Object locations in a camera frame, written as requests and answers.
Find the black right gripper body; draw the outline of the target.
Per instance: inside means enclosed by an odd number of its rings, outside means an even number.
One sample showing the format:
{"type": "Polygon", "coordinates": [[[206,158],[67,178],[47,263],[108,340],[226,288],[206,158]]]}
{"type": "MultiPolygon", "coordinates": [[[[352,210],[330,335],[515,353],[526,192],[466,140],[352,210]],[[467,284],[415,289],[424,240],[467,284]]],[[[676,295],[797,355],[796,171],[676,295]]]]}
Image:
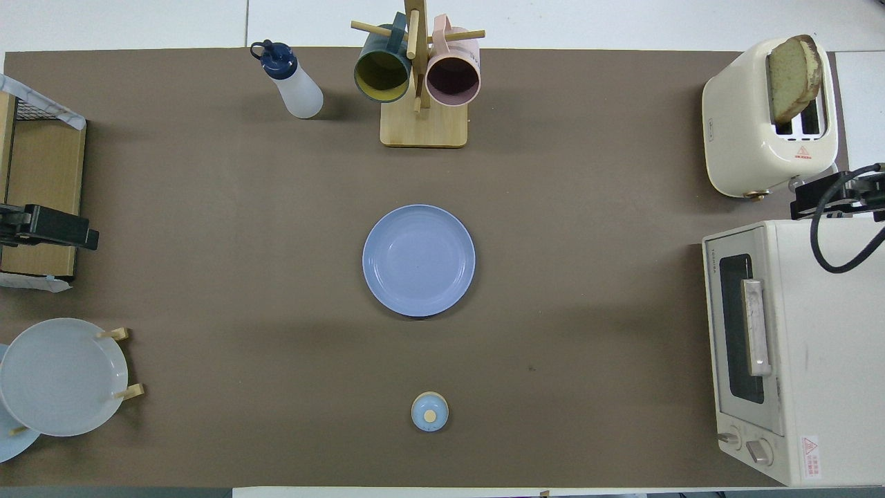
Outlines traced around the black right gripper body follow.
{"type": "Polygon", "coordinates": [[[847,216],[872,212],[876,223],[884,221],[884,164],[873,163],[844,172],[841,186],[847,204],[841,212],[847,216]]]}

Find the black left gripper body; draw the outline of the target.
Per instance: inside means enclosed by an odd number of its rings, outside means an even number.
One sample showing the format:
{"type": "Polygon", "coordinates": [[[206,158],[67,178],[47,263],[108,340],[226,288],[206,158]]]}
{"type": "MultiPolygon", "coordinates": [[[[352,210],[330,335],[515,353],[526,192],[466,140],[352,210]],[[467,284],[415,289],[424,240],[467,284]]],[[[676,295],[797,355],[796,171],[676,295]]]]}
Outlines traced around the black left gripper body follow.
{"type": "Polygon", "coordinates": [[[24,243],[25,236],[20,227],[30,221],[30,214],[24,207],[1,205],[1,243],[2,246],[16,247],[24,243]]]}

